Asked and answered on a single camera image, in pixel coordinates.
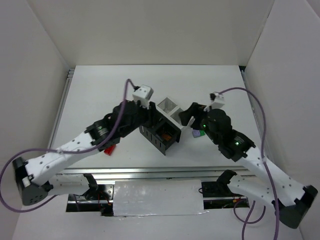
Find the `lavender square lego brick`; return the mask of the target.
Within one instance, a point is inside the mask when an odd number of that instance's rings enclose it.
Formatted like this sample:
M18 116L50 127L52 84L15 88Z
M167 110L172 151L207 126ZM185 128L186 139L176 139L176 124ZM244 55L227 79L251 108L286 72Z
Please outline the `lavender square lego brick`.
M192 136L194 137L194 138L198 138L198 137L201 137L202 136L202 133L201 133L201 131L200 130L193 130L192 131Z

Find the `tan lego plate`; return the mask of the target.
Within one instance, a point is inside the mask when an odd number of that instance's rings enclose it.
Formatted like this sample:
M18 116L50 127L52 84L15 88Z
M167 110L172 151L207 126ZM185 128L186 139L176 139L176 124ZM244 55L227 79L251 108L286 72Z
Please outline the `tan lego plate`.
M169 135L169 134L167 134L167 133L163 133L163 134L161 135L161 137L162 137L165 141L169 141L169 140L172 139L172 136Z

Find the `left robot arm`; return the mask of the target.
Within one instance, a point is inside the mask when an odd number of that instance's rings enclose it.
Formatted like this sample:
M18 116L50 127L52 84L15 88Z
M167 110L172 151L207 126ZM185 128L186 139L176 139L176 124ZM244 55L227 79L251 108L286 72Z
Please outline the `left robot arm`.
M23 205L39 203L49 195L75 194L87 199L100 192L90 173L62 181L61 171L87 157L117 145L122 138L139 127L151 127L158 111L154 102L143 105L140 100L124 100L111 113L95 121L84 132L56 149L44 149L44 154L29 160L21 156L12 162L15 182Z

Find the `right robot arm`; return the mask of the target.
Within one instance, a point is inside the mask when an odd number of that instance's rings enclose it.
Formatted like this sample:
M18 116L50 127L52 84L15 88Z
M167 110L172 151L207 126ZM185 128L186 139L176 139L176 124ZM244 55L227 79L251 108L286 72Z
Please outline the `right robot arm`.
M279 221L289 228L300 225L318 194L315 187L295 181L263 158L251 139L233 129L231 118L222 109L194 102L178 116L183 126L194 118L192 129L204 131L225 158L247 168L265 183L250 182L232 170L225 170L216 181L221 192L243 195L274 209Z

